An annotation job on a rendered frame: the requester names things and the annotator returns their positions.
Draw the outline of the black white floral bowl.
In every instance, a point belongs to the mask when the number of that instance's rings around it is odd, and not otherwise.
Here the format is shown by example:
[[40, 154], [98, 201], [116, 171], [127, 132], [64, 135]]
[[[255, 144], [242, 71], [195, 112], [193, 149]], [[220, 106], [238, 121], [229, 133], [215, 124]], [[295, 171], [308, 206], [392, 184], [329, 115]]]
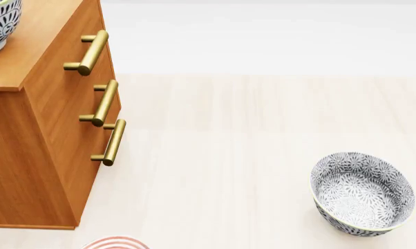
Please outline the black white floral bowl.
[[22, 0], [0, 0], [0, 50], [15, 31], [22, 14]]
[[310, 189], [321, 216], [352, 236], [376, 237], [403, 225], [415, 208], [415, 193], [389, 162], [359, 152], [320, 159]]

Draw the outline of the wooden drawer cabinet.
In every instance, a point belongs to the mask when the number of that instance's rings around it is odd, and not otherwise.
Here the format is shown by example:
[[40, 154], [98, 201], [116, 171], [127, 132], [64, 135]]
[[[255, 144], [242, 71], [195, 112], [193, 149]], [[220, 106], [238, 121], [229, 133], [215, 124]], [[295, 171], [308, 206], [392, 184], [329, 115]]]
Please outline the wooden drawer cabinet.
[[[112, 130], [80, 122], [116, 80], [108, 41], [88, 76], [65, 71], [106, 30], [101, 0], [22, 0], [0, 50], [0, 228], [74, 230], [80, 223]], [[117, 92], [104, 124], [115, 124]]]

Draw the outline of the red white striped plate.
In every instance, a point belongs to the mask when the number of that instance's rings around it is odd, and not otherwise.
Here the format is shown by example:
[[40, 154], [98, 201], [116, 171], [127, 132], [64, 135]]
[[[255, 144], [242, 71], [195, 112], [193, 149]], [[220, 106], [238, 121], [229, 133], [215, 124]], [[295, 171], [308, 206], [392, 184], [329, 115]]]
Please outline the red white striped plate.
[[80, 249], [150, 249], [146, 244], [130, 236], [109, 236], [94, 240]]

